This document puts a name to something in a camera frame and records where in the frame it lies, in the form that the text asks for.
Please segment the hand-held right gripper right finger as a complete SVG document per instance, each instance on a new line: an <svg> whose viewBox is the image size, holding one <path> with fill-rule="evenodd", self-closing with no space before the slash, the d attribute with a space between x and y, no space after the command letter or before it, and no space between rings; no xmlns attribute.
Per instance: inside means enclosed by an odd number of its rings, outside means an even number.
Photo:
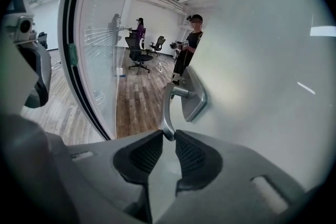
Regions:
<svg viewBox="0 0 336 224"><path fill-rule="evenodd" d="M254 150L178 130L182 177L159 223L289 223L311 194Z"/></svg>

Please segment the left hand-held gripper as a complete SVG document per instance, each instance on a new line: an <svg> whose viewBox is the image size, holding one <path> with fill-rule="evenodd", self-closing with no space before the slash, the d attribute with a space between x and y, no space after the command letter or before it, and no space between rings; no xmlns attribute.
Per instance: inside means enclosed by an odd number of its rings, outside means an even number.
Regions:
<svg viewBox="0 0 336 224"><path fill-rule="evenodd" d="M27 0L11 0L1 18L1 114L49 100L51 56L33 35L34 14Z"/></svg>

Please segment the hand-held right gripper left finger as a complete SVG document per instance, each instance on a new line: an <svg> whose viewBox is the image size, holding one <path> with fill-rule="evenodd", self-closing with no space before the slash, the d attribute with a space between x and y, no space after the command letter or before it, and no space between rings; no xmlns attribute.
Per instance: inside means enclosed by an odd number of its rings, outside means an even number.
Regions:
<svg viewBox="0 0 336 224"><path fill-rule="evenodd" d="M81 192L94 193L89 198L92 209L101 213L99 198L139 221L152 223L149 175L163 149L163 132L156 130L120 140L67 148L72 162L85 180Z"/></svg>

